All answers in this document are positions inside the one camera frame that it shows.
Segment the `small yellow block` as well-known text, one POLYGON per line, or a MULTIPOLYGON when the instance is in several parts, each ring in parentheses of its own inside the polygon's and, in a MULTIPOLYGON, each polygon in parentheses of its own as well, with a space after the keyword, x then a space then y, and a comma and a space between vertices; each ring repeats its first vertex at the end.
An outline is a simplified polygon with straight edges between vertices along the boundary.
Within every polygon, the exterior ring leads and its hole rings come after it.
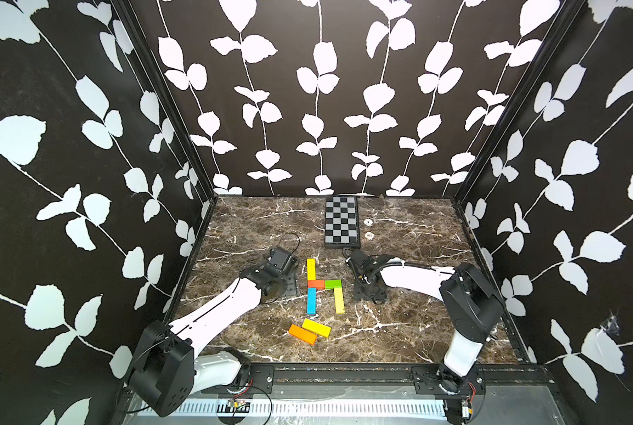
POLYGON ((333 289, 333 295, 335 300, 335 311, 337 315, 345 313, 344 292, 341 287, 333 289))

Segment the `green block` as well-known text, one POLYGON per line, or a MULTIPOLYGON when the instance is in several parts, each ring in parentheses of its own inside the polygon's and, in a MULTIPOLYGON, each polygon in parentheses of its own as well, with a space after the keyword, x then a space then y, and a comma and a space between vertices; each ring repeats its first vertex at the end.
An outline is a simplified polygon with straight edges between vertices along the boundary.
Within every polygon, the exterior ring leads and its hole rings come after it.
POLYGON ((324 282, 324 287, 326 290, 334 290, 337 288, 342 288, 342 283, 340 280, 326 280, 324 282))

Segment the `cyan block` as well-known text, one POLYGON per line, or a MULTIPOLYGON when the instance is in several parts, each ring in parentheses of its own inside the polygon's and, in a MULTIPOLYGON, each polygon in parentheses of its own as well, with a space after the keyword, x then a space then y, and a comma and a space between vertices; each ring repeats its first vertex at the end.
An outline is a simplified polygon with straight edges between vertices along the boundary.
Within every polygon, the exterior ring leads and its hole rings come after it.
POLYGON ((317 289, 307 289, 307 315, 316 315, 317 289))

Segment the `yellow stroke block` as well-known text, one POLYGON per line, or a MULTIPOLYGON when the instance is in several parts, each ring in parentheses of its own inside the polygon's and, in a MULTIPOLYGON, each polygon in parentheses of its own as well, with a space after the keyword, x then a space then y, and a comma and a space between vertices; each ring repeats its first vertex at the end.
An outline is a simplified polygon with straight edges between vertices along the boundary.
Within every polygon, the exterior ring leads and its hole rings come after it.
POLYGON ((316 280, 316 260, 312 258, 307 259, 307 280, 316 280))

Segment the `red block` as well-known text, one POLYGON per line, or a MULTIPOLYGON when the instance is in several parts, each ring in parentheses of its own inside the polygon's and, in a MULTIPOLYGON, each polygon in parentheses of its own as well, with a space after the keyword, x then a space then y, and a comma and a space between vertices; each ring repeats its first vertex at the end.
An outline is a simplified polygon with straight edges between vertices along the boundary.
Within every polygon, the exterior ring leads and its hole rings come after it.
POLYGON ((307 287, 309 289, 323 290, 325 288, 325 280, 308 280, 307 287))

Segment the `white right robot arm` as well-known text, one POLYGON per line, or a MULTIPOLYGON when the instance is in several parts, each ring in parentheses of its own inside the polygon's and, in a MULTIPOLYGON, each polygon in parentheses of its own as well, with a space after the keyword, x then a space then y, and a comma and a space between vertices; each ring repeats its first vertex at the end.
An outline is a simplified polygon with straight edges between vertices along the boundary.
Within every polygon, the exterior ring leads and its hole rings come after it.
POLYGON ((504 312, 498 291, 482 272, 465 262, 457 267, 432 267, 390 255, 369 256, 360 249, 345 248, 343 255, 359 299, 382 304, 387 290, 397 288, 444 304, 454 335, 437 378, 444 384, 463 385, 504 312))

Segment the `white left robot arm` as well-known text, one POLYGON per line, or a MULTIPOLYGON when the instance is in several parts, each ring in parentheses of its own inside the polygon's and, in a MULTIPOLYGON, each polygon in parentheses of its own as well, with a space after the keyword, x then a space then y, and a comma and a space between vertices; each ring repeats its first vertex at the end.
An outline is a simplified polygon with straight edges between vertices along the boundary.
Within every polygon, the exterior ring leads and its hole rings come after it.
POLYGON ((243 270, 232 284, 184 317, 169 324, 155 321, 143 331, 124 383, 160 417, 176 411, 197 391, 217 386, 245 390, 250 362, 227 348, 201 352, 233 322, 259 306, 297 290, 295 264, 279 269, 270 263, 243 270))

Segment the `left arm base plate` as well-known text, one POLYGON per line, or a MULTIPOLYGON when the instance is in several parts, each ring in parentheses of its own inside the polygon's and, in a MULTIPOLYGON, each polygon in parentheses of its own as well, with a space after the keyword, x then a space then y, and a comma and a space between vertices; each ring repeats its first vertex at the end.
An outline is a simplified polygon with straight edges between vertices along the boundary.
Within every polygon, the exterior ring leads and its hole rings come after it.
POLYGON ((240 369, 231 384, 217 385, 200 394, 216 394, 220 398, 249 397, 254 394, 272 393, 275 368, 260 363, 251 363, 240 369))

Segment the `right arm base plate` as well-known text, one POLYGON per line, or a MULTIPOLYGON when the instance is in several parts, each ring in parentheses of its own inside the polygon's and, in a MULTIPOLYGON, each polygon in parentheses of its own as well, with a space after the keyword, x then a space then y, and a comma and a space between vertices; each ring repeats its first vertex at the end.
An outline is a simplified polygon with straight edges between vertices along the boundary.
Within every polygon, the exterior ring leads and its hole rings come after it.
POLYGON ((486 392, 486 379, 479 365, 460 377, 443 365, 424 364, 412 367, 408 378, 419 395, 468 398, 486 392))

